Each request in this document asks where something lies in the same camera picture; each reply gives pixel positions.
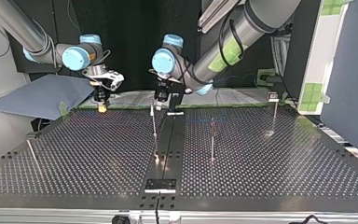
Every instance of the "perforated metal table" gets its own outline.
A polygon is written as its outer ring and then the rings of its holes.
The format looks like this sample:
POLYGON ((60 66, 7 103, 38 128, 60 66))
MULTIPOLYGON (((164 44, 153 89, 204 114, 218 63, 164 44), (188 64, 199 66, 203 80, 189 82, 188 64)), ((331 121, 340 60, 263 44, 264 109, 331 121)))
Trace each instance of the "perforated metal table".
POLYGON ((0 208, 358 213, 358 160, 294 110, 79 110, 0 159, 0 208), (214 160, 211 135, 214 120, 214 160), (176 179, 146 194, 149 178, 176 179))

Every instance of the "robotic arm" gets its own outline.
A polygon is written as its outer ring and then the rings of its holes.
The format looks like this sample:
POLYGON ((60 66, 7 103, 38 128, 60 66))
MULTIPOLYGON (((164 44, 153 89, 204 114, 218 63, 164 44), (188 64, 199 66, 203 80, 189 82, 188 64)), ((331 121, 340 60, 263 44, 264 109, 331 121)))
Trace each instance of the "robotic arm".
POLYGON ((100 112, 106 111, 109 97, 124 80, 108 71, 104 60, 110 50, 103 51, 98 35, 82 35, 78 45, 57 44, 36 22, 29 19, 12 0, 0 0, 0 24, 23 45, 25 57, 35 63, 53 63, 73 71, 82 71, 94 87, 93 98, 100 112))
MULTIPOLYGON (((152 60, 159 83, 165 83, 163 86, 168 88, 166 83, 169 80, 179 81, 186 86, 187 92, 206 94, 212 88, 213 79, 217 75, 237 63, 243 51, 263 34, 273 33, 281 27, 294 13, 300 1, 247 0, 243 13, 236 21, 229 23, 229 28, 222 32, 221 38, 194 65, 181 55, 183 38, 165 35, 162 48, 156 51, 152 60)), ((167 88, 158 88, 157 91, 167 91, 167 88)), ((156 92, 156 96, 158 105, 168 98, 160 92, 156 92)))

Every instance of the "black curtain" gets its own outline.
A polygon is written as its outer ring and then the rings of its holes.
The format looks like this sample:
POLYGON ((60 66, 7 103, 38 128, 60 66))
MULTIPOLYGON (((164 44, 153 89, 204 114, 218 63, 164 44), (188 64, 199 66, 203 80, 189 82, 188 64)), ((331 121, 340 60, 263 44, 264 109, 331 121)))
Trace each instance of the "black curtain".
POLYGON ((148 73, 166 34, 185 40, 183 53, 197 60, 200 0, 73 0, 82 34, 98 34, 112 54, 106 64, 124 75, 118 91, 154 89, 148 73))

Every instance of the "green square marker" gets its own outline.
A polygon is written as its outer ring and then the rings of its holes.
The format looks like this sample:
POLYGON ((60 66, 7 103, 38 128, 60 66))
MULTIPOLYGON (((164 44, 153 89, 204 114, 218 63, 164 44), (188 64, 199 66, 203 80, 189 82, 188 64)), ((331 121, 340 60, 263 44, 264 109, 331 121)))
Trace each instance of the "green square marker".
POLYGON ((315 85, 314 83, 306 83, 305 88, 304 88, 304 92, 312 92, 314 85, 315 85))
POLYGON ((316 111, 317 107, 318 107, 318 103, 310 103, 307 111, 316 111))
POLYGON ((301 97, 301 105, 299 107, 302 111, 316 111, 319 102, 322 100, 321 83, 306 83, 301 97))
POLYGON ((334 7, 331 13, 332 15, 339 15, 341 13, 341 7, 334 7))
POLYGON ((301 111, 308 111, 308 107, 309 107, 309 104, 301 104, 300 105, 300 110, 301 111))
POLYGON ((322 100, 322 93, 321 92, 314 92, 311 96, 310 101, 313 103, 319 103, 322 100))
POLYGON ((339 15, 343 5, 344 0, 324 0, 322 16, 339 15))
POLYGON ((315 83, 313 84, 313 91, 322 91, 322 84, 315 83))
POLYGON ((304 103, 310 103, 312 100, 312 92, 307 92, 305 91, 304 94, 303 94, 303 97, 301 99, 301 102, 304 102, 304 103))

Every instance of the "gray panel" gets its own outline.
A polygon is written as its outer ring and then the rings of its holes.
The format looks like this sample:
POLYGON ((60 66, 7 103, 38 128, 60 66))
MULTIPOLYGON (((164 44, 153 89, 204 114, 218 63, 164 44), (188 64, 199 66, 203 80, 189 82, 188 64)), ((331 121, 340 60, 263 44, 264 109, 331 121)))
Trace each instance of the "gray panel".
POLYGON ((322 121, 358 147, 358 1, 350 2, 337 46, 322 121))
POLYGON ((61 104, 69 111, 92 92, 85 78, 47 75, 0 98, 0 112, 56 120, 61 104))

